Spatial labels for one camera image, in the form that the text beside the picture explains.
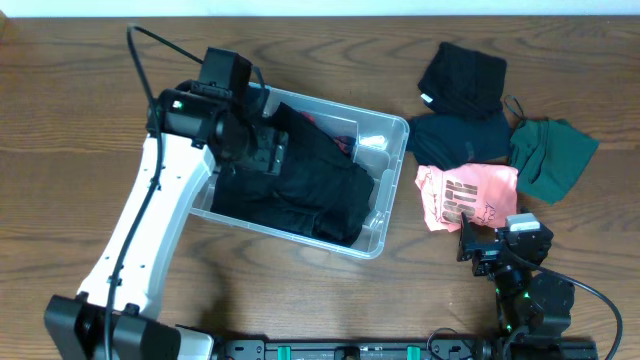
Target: plastic bin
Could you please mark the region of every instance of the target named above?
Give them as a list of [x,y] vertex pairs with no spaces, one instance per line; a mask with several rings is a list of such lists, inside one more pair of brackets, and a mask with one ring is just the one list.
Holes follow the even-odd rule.
[[287,231],[254,224],[244,220],[212,213],[216,175],[199,192],[191,213],[207,220],[258,231],[267,235],[293,240],[302,244],[335,251],[361,259],[373,259],[382,253],[393,199],[396,195],[404,152],[409,137],[409,124],[398,116],[364,110],[309,96],[270,88],[264,115],[272,114],[284,102],[298,111],[311,114],[316,125],[331,136],[351,136],[357,139],[352,160],[362,166],[374,179],[369,199],[371,213],[362,232],[351,247],[330,244]]

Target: black cloth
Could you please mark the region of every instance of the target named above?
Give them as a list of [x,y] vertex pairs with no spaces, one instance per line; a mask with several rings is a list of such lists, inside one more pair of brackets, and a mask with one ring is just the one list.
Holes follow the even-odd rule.
[[373,179],[304,115],[280,104],[269,125],[289,133],[279,176],[224,167],[211,211],[349,246],[369,215]]
[[509,155],[511,129],[502,111],[485,121],[453,115],[422,115],[409,121],[407,151],[418,164],[446,171],[469,162]]
[[504,59],[443,42],[418,88],[437,114],[486,118],[502,110],[506,72]]

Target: white plastic bin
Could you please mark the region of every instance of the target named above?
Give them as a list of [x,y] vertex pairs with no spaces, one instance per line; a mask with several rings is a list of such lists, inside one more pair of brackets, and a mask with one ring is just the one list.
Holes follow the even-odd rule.
[[373,259],[382,253],[391,218],[404,152],[409,137],[409,124],[398,116],[316,99],[296,93],[270,89],[264,115],[271,115],[283,102],[298,111],[311,114],[316,125],[330,136],[351,136],[357,139],[353,161],[374,179],[369,199],[371,213],[362,232],[351,247],[331,244],[287,231],[258,225],[244,220],[212,213],[216,175],[211,176],[193,203],[191,213],[207,220],[238,226],[267,235],[297,241],[302,244],[335,251],[361,259]]

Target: drawstring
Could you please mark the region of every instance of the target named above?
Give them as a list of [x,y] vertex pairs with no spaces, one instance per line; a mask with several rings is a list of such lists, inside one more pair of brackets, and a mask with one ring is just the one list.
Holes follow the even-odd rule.
[[[518,106],[518,110],[520,110],[520,114],[518,114],[518,112],[516,112],[513,107],[507,102],[507,100],[513,100],[513,102],[516,103],[516,105]],[[518,99],[516,99],[515,96],[513,95],[507,95],[504,97],[504,99],[502,100],[504,102],[504,106],[507,107],[507,109],[509,109],[509,111],[511,111],[513,113],[513,115],[515,115],[518,119],[520,120],[524,120],[526,119],[526,117],[524,116],[524,111],[522,110],[522,106],[520,106],[520,102],[518,102]]]

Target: wooden table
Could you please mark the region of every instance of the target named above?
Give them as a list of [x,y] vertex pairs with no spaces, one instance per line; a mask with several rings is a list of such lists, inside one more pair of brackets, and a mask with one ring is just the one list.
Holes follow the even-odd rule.
[[[43,326],[73,296],[113,230],[138,169],[146,100],[125,41],[130,19],[10,20],[0,43],[0,357],[58,354]],[[618,359],[640,357],[640,23],[638,18],[140,19],[203,55],[233,49],[267,82],[405,118],[428,111],[416,83],[441,41],[504,57],[505,94],[532,116],[567,118],[601,141],[578,184],[522,203],[556,237],[545,264],[607,294],[625,320]],[[198,66],[138,38],[155,93]],[[455,261],[457,236],[422,221],[408,155],[387,244],[360,261],[189,217],[160,320],[270,338],[488,334],[491,283]],[[609,309],[580,290],[566,333],[600,356]]]

